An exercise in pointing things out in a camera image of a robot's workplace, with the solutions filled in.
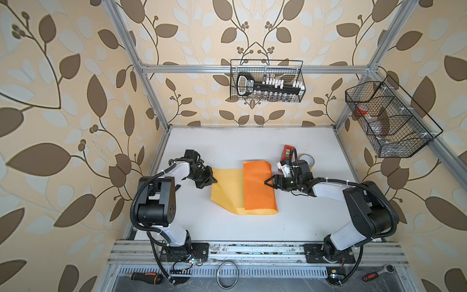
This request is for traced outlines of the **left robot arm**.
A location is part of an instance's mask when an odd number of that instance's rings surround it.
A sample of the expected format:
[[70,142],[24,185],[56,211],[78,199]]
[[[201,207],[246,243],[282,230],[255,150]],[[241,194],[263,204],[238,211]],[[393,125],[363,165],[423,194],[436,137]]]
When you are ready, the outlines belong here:
[[203,189],[217,183],[212,168],[204,164],[195,150],[171,159],[169,167],[154,176],[143,176],[130,207],[134,228],[146,233],[150,243],[165,248],[192,248],[190,234],[175,223],[176,191],[184,180]]

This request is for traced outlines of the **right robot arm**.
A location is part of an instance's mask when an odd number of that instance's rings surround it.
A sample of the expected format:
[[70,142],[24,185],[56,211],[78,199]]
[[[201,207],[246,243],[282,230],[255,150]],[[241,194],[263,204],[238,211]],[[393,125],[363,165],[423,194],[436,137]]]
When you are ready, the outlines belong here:
[[312,252],[315,257],[335,263],[351,247],[395,233],[399,216],[374,182],[315,178],[304,160],[280,166],[282,173],[265,180],[265,185],[281,191],[298,191],[309,197],[340,201],[349,211],[350,221],[324,238],[321,249]]

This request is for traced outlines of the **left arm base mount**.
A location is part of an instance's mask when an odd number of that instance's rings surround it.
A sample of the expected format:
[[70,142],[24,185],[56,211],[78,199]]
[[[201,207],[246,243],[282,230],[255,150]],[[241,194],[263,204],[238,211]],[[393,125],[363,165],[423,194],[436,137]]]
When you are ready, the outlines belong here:
[[180,247],[163,247],[161,256],[163,261],[177,262],[177,261],[191,261],[195,263],[204,263],[209,256],[210,245],[207,242],[195,242]]

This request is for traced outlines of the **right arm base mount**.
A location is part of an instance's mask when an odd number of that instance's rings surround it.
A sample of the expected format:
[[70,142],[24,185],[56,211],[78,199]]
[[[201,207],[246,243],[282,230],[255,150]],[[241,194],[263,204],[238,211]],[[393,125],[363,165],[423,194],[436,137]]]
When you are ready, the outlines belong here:
[[304,244],[304,253],[308,264],[355,264],[356,259],[351,248],[339,251],[324,243]]

